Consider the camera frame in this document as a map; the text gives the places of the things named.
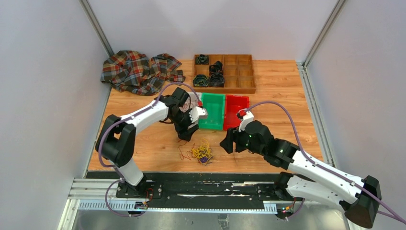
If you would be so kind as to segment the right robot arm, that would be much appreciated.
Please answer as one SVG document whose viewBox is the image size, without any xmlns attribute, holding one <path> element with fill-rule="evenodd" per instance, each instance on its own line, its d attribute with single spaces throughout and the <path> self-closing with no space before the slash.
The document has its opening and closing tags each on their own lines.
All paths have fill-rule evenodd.
<svg viewBox="0 0 406 230">
<path fill-rule="evenodd" d="M 248 150 L 261 155 L 272 166 L 301 175 L 281 175 L 283 180 L 273 187 L 278 199 L 295 196 L 314 200 L 336 207 L 363 228 L 373 227 L 382 199 L 375 177 L 361 178 L 325 164 L 292 142 L 275 138 L 258 120 L 249 122 L 244 130 L 229 128 L 220 146 L 227 153 Z"/>
</svg>

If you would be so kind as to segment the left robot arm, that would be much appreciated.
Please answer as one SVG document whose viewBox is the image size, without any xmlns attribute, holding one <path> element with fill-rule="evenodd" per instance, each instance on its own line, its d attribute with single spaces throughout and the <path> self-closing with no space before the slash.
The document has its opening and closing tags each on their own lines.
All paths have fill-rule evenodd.
<svg viewBox="0 0 406 230">
<path fill-rule="evenodd" d="M 199 128 L 198 120 L 206 118 L 208 112 L 201 100 L 197 101 L 197 106 L 182 111 L 189 96 L 178 87 L 171 95 L 159 94 L 150 104 L 133 113 L 106 118 L 95 150 L 101 161 L 106 159 L 111 162 L 109 166 L 117 171 L 123 183 L 129 185 L 128 192 L 133 197 L 141 198 L 147 191 L 144 174 L 133 160 L 136 136 L 154 123 L 169 120 L 178 138 L 190 141 Z"/>
</svg>

